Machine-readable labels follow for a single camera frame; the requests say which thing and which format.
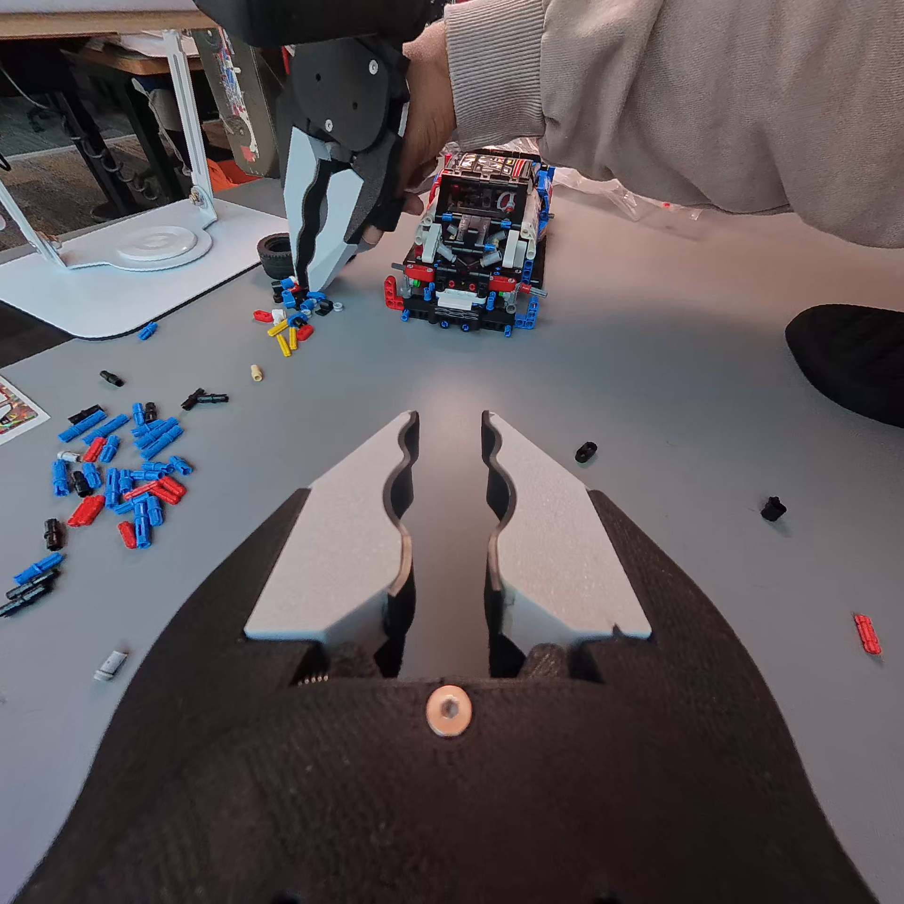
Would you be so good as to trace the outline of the toy brick race car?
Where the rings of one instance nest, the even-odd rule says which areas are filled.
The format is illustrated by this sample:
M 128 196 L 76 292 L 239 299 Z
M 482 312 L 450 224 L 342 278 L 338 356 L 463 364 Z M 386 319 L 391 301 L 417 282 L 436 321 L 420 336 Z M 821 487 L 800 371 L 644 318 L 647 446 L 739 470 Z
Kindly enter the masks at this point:
M 555 168 L 536 153 L 445 153 L 407 255 L 383 284 L 404 322 L 510 336 L 536 325 Z

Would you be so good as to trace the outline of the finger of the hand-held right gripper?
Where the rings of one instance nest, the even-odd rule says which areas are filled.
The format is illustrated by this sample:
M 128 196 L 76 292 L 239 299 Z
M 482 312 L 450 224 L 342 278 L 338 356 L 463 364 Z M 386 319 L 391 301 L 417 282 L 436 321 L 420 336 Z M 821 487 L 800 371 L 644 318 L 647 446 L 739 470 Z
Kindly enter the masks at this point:
M 291 128 L 283 177 L 283 196 L 288 222 L 291 259 L 299 282 L 322 287 L 325 277 L 317 258 L 317 241 L 327 218 L 327 189 L 333 175 L 327 145 Z
M 321 227 L 315 239 L 312 259 L 307 265 L 310 290 L 327 289 L 356 254 L 357 244 L 347 242 L 345 234 L 362 186 L 362 178 L 352 169 L 330 176 L 321 203 Z

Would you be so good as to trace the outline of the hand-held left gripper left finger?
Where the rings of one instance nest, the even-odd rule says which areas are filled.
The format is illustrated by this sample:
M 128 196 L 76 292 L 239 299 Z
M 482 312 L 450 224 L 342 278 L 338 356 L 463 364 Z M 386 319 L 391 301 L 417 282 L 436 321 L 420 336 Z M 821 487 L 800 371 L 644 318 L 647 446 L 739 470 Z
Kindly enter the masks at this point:
M 398 415 L 314 480 L 244 627 L 247 638 L 404 643 L 415 608 L 412 537 L 420 416 Z

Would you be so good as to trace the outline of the clear plastic bag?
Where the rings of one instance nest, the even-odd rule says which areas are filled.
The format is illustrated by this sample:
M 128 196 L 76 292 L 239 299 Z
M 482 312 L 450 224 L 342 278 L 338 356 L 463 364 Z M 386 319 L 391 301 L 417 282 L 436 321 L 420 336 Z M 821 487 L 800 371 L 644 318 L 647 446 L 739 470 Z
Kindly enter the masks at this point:
M 594 181 L 565 167 L 556 168 L 553 188 L 557 197 L 567 198 L 582 209 L 613 215 L 645 227 L 690 228 L 700 222 L 704 213 L 700 207 L 663 202 L 636 194 L 616 179 Z

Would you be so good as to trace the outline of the sticker sheet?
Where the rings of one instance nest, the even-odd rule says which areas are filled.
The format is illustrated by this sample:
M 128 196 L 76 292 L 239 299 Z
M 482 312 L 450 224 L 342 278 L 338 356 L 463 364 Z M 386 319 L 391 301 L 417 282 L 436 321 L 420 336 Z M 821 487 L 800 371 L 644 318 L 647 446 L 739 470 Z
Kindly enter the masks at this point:
M 50 415 L 1 378 L 1 445 L 47 422 Z

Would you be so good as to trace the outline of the black toy tyre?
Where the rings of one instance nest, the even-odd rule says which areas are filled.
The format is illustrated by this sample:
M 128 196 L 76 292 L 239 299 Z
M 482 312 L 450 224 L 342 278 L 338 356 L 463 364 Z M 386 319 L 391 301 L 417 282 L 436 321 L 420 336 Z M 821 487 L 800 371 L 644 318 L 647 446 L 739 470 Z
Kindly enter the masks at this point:
M 266 235 L 257 243 L 259 262 L 266 275 L 281 281 L 295 275 L 291 242 L 287 232 Z

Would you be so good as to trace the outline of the person's right hand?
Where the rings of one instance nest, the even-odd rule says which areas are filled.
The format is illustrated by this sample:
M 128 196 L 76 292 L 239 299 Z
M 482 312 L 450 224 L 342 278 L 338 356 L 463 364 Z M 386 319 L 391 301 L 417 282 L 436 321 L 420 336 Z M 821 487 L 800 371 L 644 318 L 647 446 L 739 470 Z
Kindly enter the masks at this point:
M 395 194 L 403 211 L 420 216 L 419 187 L 433 172 L 437 157 L 456 128 L 453 91 L 446 51 L 446 24 L 429 25 L 403 54 L 409 62 L 406 78 L 409 113 L 401 145 Z

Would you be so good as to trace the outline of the black printed toy set box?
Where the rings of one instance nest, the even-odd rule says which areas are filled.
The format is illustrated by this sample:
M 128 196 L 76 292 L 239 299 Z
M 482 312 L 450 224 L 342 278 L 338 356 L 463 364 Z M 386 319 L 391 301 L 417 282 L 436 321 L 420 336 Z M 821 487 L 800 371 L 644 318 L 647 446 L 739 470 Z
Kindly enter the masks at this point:
M 220 27 L 191 32 L 236 164 L 276 179 L 275 103 L 285 77 L 279 51 L 254 48 Z

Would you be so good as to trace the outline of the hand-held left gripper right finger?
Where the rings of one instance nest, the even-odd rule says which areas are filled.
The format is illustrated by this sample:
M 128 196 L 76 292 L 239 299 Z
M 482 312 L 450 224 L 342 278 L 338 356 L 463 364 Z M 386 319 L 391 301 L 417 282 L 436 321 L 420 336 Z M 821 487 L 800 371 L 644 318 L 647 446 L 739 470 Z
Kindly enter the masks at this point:
M 587 486 L 498 414 L 482 414 L 487 554 L 498 630 L 516 646 L 649 639 L 641 607 Z

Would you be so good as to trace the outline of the pile of blue pins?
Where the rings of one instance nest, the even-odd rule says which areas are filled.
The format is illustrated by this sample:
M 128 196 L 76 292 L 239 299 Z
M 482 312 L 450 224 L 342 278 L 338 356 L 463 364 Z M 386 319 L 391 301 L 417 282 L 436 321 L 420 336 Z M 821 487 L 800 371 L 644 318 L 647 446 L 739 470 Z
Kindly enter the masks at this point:
M 18 572 L 2 597 L 1 616 L 14 616 L 42 600 L 62 574 L 69 535 L 96 523 L 103 513 L 117 516 L 119 537 L 130 550 L 148 549 L 165 523 L 165 508 L 186 495 L 180 481 L 194 471 L 179 456 L 163 454 L 184 434 L 179 420 L 156 420 L 151 403 L 137 403 L 130 415 L 105 419 L 101 408 L 85 410 L 62 441 L 83 436 L 82 455 L 63 450 L 52 462 L 53 494 L 76 494 L 78 503 L 65 520 L 52 517 L 43 526 L 47 554 Z

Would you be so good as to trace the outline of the pile of mixed small bricks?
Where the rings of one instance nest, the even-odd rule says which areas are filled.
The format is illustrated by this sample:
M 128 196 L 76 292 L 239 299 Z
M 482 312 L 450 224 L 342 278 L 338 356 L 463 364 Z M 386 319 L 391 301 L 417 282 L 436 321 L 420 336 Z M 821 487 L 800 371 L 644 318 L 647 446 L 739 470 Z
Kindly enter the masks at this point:
M 295 277 L 271 277 L 269 286 L 270 306 L 256 307 L 250 317 L 287 358 L 312 337 L 318 319 L 345 309 L 343 302 L 323 292 L 302 288 Z

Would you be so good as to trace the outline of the person's right forearm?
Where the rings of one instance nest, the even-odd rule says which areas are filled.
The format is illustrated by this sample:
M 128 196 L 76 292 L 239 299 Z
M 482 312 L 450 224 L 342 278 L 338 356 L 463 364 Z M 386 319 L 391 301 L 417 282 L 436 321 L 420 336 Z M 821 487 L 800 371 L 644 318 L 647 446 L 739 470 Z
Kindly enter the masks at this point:
M 902 248 L 902 2 L 447 6 L 458 142 Z

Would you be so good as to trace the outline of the grey desk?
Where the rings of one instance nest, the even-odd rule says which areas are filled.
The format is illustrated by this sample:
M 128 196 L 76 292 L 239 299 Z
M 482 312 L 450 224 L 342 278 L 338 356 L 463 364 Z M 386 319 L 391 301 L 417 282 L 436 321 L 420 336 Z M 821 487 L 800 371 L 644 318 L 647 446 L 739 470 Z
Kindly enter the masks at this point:
M 67 418 L 191 390 L 231 397 L 184 414 L 195 468 L 151 549 L 116 517 L 73 532 L 47 598 L 2 619 L 2 902 L 61 830 L 131 680 L 179 605 L 288 495 L 406 410 L 420 413 L 416 610 L 401 679 L 488 675 L 483 583 L 495 519 L 481 414 L 502 416 L 602 491 L 715 604 L 773 693 L 816 796 L 881 902 L 902 902 L 902 430 L 826 400 L 785 326 L 819 303 L 901 309 L 902 253 L 846 245 L 793 216 L 704 214 L 658 229 L 554 195 L 533 331 L 465 335 L 387 310 L 381 283 L 411 224 L 348 265 L 290 359 L 250 315 L 256 266 L 139 341 L 73 338 L 2 368 L 50 419 L 2 446 L 2 591 L 64 517 L 51 459 Z M 265 374 L 255 383 L 250 366 Z M 115 388 L 101 370 L 126 381 Z M 597 454 L 574 459 L 585 442 Z M 760 516 L 770 496 L 786 514 Z M 882 656 L 863 650 L 872 619 Z M 129 651 L 116 678 L 95 670 Z

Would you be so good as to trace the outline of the black cloth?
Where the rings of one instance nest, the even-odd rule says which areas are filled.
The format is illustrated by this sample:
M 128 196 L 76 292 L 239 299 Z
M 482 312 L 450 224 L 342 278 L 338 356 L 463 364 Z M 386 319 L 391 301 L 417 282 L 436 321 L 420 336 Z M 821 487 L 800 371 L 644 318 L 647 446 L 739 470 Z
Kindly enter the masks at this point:
M 903 427 L 903 313 L 852 304 L 808 308 L 785 327 L 798 368 L 843 409 Z

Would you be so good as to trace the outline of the white book stand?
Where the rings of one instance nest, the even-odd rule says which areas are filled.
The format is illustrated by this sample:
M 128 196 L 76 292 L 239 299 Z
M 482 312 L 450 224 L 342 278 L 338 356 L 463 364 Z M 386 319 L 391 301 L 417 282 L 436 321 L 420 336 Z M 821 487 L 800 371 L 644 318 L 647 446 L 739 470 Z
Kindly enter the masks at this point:
M 258 241 L 288 230 L 283 218 L 215 199 L 183 40 L 175 29 L 162 35 L 190 158 L 188 199 L 59 242 L 37 232 L 1 185 L 32 246 L 2 264 L 2 301 L 75 337 L 138 330 L 258 265 Z

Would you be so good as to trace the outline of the wooden table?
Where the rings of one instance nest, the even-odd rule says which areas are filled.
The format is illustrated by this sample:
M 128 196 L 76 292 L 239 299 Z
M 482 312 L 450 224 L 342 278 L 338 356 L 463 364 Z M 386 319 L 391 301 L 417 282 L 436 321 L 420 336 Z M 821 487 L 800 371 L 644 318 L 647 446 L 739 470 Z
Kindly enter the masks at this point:
M 116 44 L 103 43 L 98 49 L 87 45 L 78 51 L 64 49 L 64 56 L 73 62 L 103 66 L 132 76 L 152 76 L 170 72 L 167 58 L 147 56 Z

